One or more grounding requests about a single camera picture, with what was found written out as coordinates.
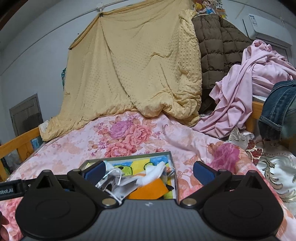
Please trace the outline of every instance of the yellow blanket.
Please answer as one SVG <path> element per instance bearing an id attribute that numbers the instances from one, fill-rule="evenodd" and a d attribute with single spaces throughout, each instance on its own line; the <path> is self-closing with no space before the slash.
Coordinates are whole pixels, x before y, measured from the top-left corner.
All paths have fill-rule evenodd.
<path id="1" fill-rule="evenodd" d="M 127 110 L 194 126 L 202 75 L 190 5 L 147 0 L 98 15 L 70 47 L 61 112 L 42 139 Z"/>

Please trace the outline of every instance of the blue gripper pad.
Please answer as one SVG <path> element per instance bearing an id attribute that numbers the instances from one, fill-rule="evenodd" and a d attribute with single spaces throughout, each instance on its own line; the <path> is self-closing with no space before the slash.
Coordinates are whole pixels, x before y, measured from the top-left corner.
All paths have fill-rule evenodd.
<path id="1" fill-rule="evenodd" d="M 96 185 L 106 174 L 106 165 L 103 161 L 91 165 L 82 171 L 82 177 Z"/>
<path id="2" fill-rule="evenodd" d="M 214 169 L 208 167 L 201 161 L 197 161 L 193 165 L 193 175 L 203 185 L 207 185 L 209 182 L 213 181 L 216 177 L 216 173 Z"/>

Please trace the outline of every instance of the pink fabric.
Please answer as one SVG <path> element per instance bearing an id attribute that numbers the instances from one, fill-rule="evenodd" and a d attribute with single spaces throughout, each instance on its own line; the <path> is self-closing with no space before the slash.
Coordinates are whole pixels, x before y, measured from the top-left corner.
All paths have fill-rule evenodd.
<path id="1" fill-rule="evenodd" d="M 89 159 L 168 150 L 176 168 L 179 201 L 202 187 L 192 170 L 198 160 L 216 170 L 225 168 L 240 175 L 248 170 L 258 170 L 238 146 L 193 131 L 164 114 L 145 118 L 137 112 L 125 112 L 98 118 L 80 130 L 52 140 L 24 162 L 9 179 L 36 178 L 44 169 L 50 169 L 56 175 L 66 174 Z M 296 219 L 275 192 L 274 195 L 284 211 L 284 221 L 277 236 L 282 241 L 293 241 L 296 239 Z M 21 198 L 0 202 L 0 210 L 10 221 L 6 226 L 10 241 L 19 241 L 22 237 L 15 220 L 15 210 L 20 201 Z"/>
<path id="2" fill-rule="evenodd" d="M 227 136 L 234 126 L 243 129 L 252 113 L 252 94 L 267 97 L 275 83 L 296 79 L 296 69 L 285 60 L 271 45 L 255 40 L 244 50 L 242 64 L 216 82 L 210 96 L 217 106 L 193 129 L 217 138 Z"/>

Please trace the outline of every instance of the white logo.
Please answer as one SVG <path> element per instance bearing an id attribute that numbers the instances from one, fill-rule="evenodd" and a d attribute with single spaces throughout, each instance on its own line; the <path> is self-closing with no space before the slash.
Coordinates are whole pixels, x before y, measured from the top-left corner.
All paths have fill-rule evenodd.
<path id="1" fill-rule="evenodd" d="M 150 206 L 153 205 L 153 203 L 152 203 L 152 202 L 148 202 L 148 203 L 145 203 L 145 205 L 146 205 L 147 207 L 150 207 Z"/>
<path id="2" fill-rule="evenodd" d="M 12 189 L 12 188 L 10 188 L 9 190 L 8 190 L 8 189 L 6 189 L 6 190 L 1 190 L 1 191 L 0 191 L 0 195 L 2 195 L 2 194 L 12 193 L 12 192 L 13 192 L 13 189 Z"/>

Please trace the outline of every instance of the blue denim jeans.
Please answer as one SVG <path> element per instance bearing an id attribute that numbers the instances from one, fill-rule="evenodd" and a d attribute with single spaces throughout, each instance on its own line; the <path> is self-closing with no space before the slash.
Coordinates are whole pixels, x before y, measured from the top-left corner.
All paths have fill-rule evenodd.
<path id="1" fill-rule="evenodd" d="M 262 138 L 289 139 L 296 133 L 295 97 L 295 80 L 282 81 L 274 85 L 259 118 L 258 124 Z"/>

